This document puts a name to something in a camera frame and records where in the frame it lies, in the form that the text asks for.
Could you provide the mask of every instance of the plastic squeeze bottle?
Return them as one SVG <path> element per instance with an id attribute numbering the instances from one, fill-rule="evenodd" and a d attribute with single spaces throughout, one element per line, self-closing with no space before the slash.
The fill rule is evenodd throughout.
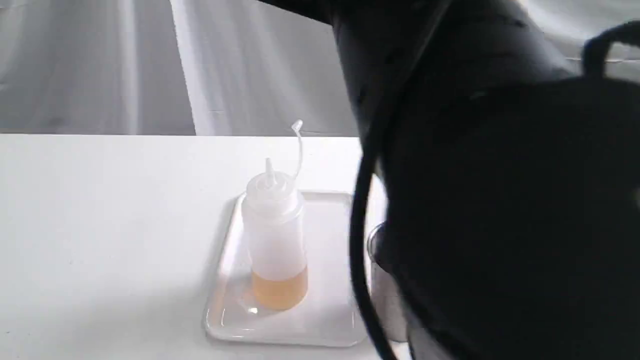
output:
<path id="1" fill-rule="evenodd" d="M 249 182 L 242 204 L 253 293 L 261 305 L 274 310 L 294 307 L 308 288 L 302 231 L 305 201 L 296 187 L 303 154 L 301 127 L 301 120 L 292 126 L 300 147 L 295 175 L 274 171 L 267 158 L 265 172 Z"/>

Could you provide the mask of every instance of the oil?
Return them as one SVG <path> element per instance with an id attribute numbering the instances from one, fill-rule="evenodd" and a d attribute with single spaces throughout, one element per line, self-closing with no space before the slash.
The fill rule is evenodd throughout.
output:
<path id="1" fill-rule="evenodd" d="M 252 272 L 253 294 L 264 307 L 272 310 L 287 310 L 305 298 L 308 288 L 307 268 L 298 275 L 283 281 L 263 279 Z"/>

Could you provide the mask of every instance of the white curtain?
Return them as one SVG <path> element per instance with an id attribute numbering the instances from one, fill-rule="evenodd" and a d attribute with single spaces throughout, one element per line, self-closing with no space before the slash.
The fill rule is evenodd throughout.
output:
<path id="1" fill-rule="evenodd" d="M 638 0 L 519 0 L 568 58 Z M 640 50 L 609 70 L 640 81 Z M 355 136 L 329 26 L 255 0 L 0 0 L 0 132 Z"/>

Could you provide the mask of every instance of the black object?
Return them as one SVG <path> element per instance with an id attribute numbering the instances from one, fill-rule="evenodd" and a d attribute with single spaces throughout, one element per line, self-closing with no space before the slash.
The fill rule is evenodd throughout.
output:
<path id="1" fill-rule="evenodd" d="M 457 359 L 640 357 L 640 86 L 603 77 L 637 23 L 591 41 L 578 77 L 513 0 L 268 2 L 334 29 L 364 148 L 352 278 L 381 356 L 362 272 L 378 159 L 416 359 L 434 343 Z"/>

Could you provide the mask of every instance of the white tray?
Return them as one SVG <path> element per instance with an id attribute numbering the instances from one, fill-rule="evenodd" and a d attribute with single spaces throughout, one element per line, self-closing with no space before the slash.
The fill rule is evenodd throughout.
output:
<path id="1" fill-rule="evenodd" d="M 213 338 L 254 343 L 350 347 L 366 332 L 352 296 L 349 274 L 351 195 L 303 192 L 307 296 L 287 311 L 261 308 L 251 291 L 251 268 L 236 202 L 207 303 L 205 328 Z"/>

